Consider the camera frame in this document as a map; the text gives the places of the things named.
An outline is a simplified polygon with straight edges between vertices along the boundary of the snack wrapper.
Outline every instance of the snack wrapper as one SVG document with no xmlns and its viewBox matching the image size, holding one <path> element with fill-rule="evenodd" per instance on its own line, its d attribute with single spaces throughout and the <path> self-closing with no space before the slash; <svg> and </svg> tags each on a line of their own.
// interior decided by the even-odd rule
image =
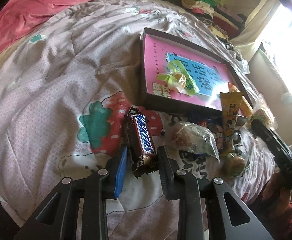
<svg viewBox="0 0 292 240">
<path fill-rule="evenodd" d="M 242 92 L 220 93 L 220 102 L 223 116 L 224 130 L 224 150 L 221 156 L 227 156 L 229 153 L 235 153 L 233 146 L 233 131 L 235 128 L 239 106 L 241 104 Z"/>
<path fill-rule="evenodd" d="M 191 111 L 188 115 L 188 120 L 192 123 L 198 124 L 202 127 L 208 128 L 214 135 L 215 142 L 219 153 L 224 148 L 224 135 L 223 135 L 223 119 L 221 116 L 214 119 L 202 118 L 200 114 Z"/>
<path fill-rule="evenodd" d="M 270 111 L 266 103 L 266 100 L 262 94 L 259 94 L 257 98 L 257 103 L 254 107 L 253 114 L 247 122 L 248 129 L 250 129 L 250 124 L 254 119 L 259 119 L 267 129 L 272 128 L 275 130 L 278 128 L 277 121 L 273 116 L 273 113 Z"/>
<path fill-rule="evenodd" d="M 249 169 L 249 160 L 246 160 L 236 153 L 229 153 L 224 165 L 224 173 L 228 177 L 238 177 L 243 175 Z"/>
<path fill-rule="evenodd" d="M 193 96 L 199 92 L 199 88 L 196 82 L 188 74 L 184 65 L 179 60 L 173 60 L 168 62 L 169 73 L 162 73 L 157 75 L 157 79 L 165 81 L 167 87 L 170 90 L 177 91 L 179 93 Z"/>
<path fill-rule="evenodd" d="M 229 92 L 240 92 L 240 90 L 230 82 L 228 82 L 228 88 Z M 244 96 L 242 96 L 240 111 L 244 117 L 251 117 L 253 114 L 253 109 Z"/>
<path fill-rule="evenodd" d="M 190 122 L 177 122 L 165 131 L 164 144 L 198 155 L 210 155 L 219 161 L 218 149 L 212 132 Z"/>
<path fill-rule="evenodd" d="M 132 171 L 136 178 L 156 171 L 157 155 L 150 136 L 146 116 L 132 107 L 124 116 L 124 136 L 132 158 Z"/>
</svg>

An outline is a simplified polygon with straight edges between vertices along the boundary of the candy bar wrapper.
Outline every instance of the candy bar wrapper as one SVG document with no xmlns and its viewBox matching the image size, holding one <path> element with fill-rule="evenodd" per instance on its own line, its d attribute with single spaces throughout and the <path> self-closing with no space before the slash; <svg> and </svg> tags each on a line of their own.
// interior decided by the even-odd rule
<svg viewBox="0 0 292 240">
<path fill-rule="evenodd" d="M 235 153 L 233 146 L 233 131 L 235 128 L 239 106 L 242 101 L 242 92 L 220 93 L 220 102 L 223 116 L 224 151 L 221 156 Z"/>
<path fill-rule="evenodd" d="M 147 119 L 138 109 L 131 108 L 124 118 L 124 135 L 132 158 L 136 178 L 158 169 L 154 143 L 147 127 Z"/>
</svg>

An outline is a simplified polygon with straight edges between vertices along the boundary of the white curtain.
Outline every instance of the white curtain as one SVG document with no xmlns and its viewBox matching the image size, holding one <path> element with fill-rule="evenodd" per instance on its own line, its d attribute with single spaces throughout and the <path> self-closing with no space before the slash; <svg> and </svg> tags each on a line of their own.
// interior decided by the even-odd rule
<svg viewBox="0 0 292 240">
<path fill-rule="evenodd" d="M 245 60 L 250 61 L 258 50 L 264 39 L 263 31 L 279 5 L 278 0 L 261 0 L 248 16 L 243 32 L 231 40 Z"/>
</svg>

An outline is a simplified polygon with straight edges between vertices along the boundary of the yellow-green ribbon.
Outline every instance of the yellow-green ribbon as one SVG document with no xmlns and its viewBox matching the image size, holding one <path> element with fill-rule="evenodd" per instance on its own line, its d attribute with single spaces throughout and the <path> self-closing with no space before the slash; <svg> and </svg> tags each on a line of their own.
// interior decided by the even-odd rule
<svg viewBox="0 0 292 240">
<path fill-rule="evenodd" d="M 167 82 L 168 89 L 175 90 L 189 96 L 193 96 L 199 92 L 199 88 L 197 87 L 195 81 L 188 74 L 184 65 L 179 60 L 175 59 L 169 62 L 168 68 L 171 71 L 170 73 L 157 75 L 158 80 Z"/>
</svg>

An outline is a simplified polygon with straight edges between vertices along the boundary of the bedsheet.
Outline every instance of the bedsheet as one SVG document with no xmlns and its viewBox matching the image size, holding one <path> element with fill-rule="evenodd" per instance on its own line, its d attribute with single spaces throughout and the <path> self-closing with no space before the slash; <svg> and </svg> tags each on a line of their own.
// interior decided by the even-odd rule
<svg viewBox="0 0 292 240">
<path fill-rule="evenodd" d="M 52 17 L 3 64 L 0 201 L 19 226 L 62 177 L 84 178 L 117 153 L 123 115 L 140 104 L 144 27 L 188 39 L 232 62 L 218 39 L 190 14 L 147 1 L 97 0 Z M 151 122 L 156 146 L 161 128 L 183 118 L 141 110 Z M 190 162 L 177 152 L 169 155 L 199 178 L 220 172 L 214 158 Z M 265 156 L 269 162 L 258 165 Z M 253 196 L 270 178 L 270 153 L 255 158 L 252 176 L 238 178 L 235 191 L 236 185 L 249 185 Z M 178 201 L 164 199 L 158 172 L 136 179 L 128 168 L 123 189 L 118 200 L 107 201 L 110 239 L 176 239 Z M 245 193 L 237 191 L 240 197 Z"/>
<path fill-rule="evenodd" d="M 60 11 L 90 0 L 10 0 L 0 11 L 0 53 Z"/>
</svg>

